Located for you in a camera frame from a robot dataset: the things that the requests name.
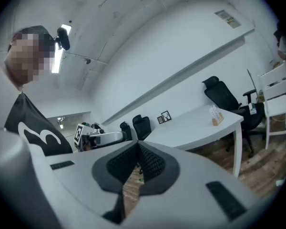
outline black shirt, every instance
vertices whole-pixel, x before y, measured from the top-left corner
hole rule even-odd
[[[42,115],[24,94],[19,94],[5,128],[30,144],[40,146],[45,156],[72,153],[65,137]]]

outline light fixture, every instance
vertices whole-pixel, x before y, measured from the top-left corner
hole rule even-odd
[[[71,31],[71,26],[70,25],[64,25],[62,24],[61,27],[65,28],[67,30],[67,34],[69,35],[69,32]],[[59,73],[59,66],[61,64],[61,56],[62,56],[62,50],[58,50],[58,44],[55,43],[55,58],[54,58],[54,65],[52,67],[51,72],[52,73]]]

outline chair armrest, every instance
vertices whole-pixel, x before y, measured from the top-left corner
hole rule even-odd
[[[244,116],[246,113],[246,110],[245,109],[235,109],[235,110],[231,110],[230,112],[237,114],[237,115]]]
[[[251,91],[248,91],[246,93],[243,94],[243,96],[247,96],[248,98],[248,104],[251,103],[251,94],[255,93],[255,89],[251,90]]]

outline desk leg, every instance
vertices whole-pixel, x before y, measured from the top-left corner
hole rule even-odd
[[[242,128],[238,124],[233,132],[234,136],[234,165],[233,165],[233,175],[238,177],[240,171],[240,164],[242,161]]]

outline black office chair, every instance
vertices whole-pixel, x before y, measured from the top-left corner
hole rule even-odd
[[[133,118],[133,127],[138,140],[144,140],[152,132],[149,118],[147,116],[142,118],[140,114]]]
[[[125,121],[120,124],[120,128],[123,132],[126,133],[126,141],[130,141],[133,139],[130,126],[127,123],[125,123]]]
[[[254,150],[250,140],[251,135],[263,135],[263,139],[266,137],[265,131],[250,131],[255,129],[263,119],[264,116],[264,104],[257,103],[256,114],[250,114],[249,106],[242,106],[241,103],[238,103],[236,98],[229,91],[225,83],[219,81],[218,77],[212,76],[209,79],[203,81],[206,86],[204,91],[205,95],[210,98],[219,108],[233,112],[235,114],[241,115],[244,117],[243,122],[241,123],[243,137],[247,140],[251,152],[249,158],[253,157]],[[251,94],[255,93],[255,90],[251,90],[243,94],[247,96],[248,104],[251,103]]]

